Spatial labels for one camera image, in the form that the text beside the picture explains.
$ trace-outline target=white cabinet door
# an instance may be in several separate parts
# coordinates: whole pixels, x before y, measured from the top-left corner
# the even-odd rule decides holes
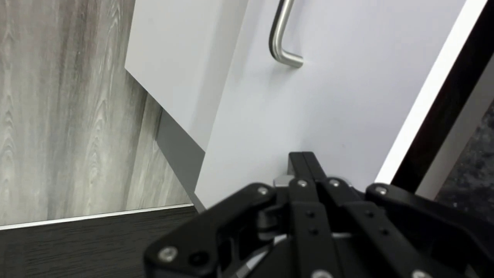
[[[136,0],[126,70],[206,149],[246,0]]]
[[[283,41],[303,56],[295,69],[268,49],[277,1],[250,0],[196,195],[208,208],[271,184],[291,151],[360,190],[390,182],[484,4],[295,0]]]

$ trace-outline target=bolt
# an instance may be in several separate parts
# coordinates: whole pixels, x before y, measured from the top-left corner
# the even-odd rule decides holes
[[[167,246],[160,250],[160,252],[158,253],[158,258],[165,263],[169,263],[177,257],[177,254],[177,248],[173,246]]]
[[[325,270],[318,269],[312,273],[311,278],[333,278],[333,275]]]
[[[382,186],[378,186],[378,187],[376,187],[376,188],[375,188],[375,190],[376,190],[377,192],[381,193],[381,195],[386,195],[386,193],[388,192],[388,190],[387,190],[387,189],[385,189],[385,188],[384,188],[384,187],[382,187]]]
[[[268,189],[261,186],[257,189],[257,192],[261,193],[262,195],[266,195],[266,193],[268,193]]]
[[[422,270],[417,269],[412,272],[412,278],[432,278],[432,276]]]
[[[334,186],[334,187],[338,187],[339,181],[331,179],[331,180],[329,180],[329,184]]]

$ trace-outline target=metal screw head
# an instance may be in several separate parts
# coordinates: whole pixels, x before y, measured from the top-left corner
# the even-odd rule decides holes
[[[334,187],[337,187],[339,185],[339,181],[331,179],[331,180],[329,180],[329,184],[334,186]]]
[[[158,253],[158,258],[165,263],[169,263],[177,257],[177,254],[177,248],[173,246],[167,246],[160,250],[160,252]]]
[[[333,275],[331,275],[329,272],[318,269],[314,270],[314,272],[311,275],[311,278],[333,278]]]
[[[261,186],[261,187],[259,187],[259,188],[257,189],[257,192],[259,192],[259,193],[261,193],[261,194],[263,194],[263,195],[266,195],[266,193],[268,193],[268,189],[267,189],[267,188],[265,188],[265,187],[262,187],[262,186]]]
[[[385,188],[384,188],[384,187],[382,187],[382,186],[377,186],[377,187],[375,188],[375,190],[376,190],[377,192],[381,193],[381,195],[386,195],[386,193],[388,192],[388,190],[387,190],[387,189],[385,189]]]
[[[432,278],[432,276],[422,270],[417,269],[412,272],[412,278]]]
[[[304,180],[299,180],[298,182],[298,185],[300,185],[301,187],[306,187],[307,186],[307,182],[304,181]]]

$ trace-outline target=stainless steel handle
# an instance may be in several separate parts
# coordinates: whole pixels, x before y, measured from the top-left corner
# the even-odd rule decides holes
[[[269,51],[278,62],[299,68],[303,65],[304,59],[299,55],[285,51],[281,45],[292,6],[293,0],[280,0],[269,35]]]

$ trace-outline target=white edge strip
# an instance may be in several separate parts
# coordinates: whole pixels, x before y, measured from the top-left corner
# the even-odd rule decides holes
[[[487,0],[467,0],[402,125],[376,183],[391,183]]]
[[[11,224],[11,225],[0,226],[0,231],[10,230],[10,229],[18,229],[18,228],[35,227],[35,226],[44,226],[44,225],[51,225],[51,224],[59,224],[59,223],[81,221],[81,220],[89,220],[89,219],[97,219],[97,218],[105,218],[105,217],[111,217],[111,216],[120,216],[120,215],[127,215],[127,214],[141,213],[141,212],[150,212],[150,211],[159,211],[159,210],[191,207],[191,206],[194,206],[194,205],[193,204],[173,205],[173,206],[166,206],[166,207],[136,209],[136,210],[127,210],[127,211],[118,211],[118,212],[111,212],[111,213],[102,213],[102,214],[93,214],[93,215],[86,215],[86,216],[61,218],[61,219],[54,219],[54,220]]]

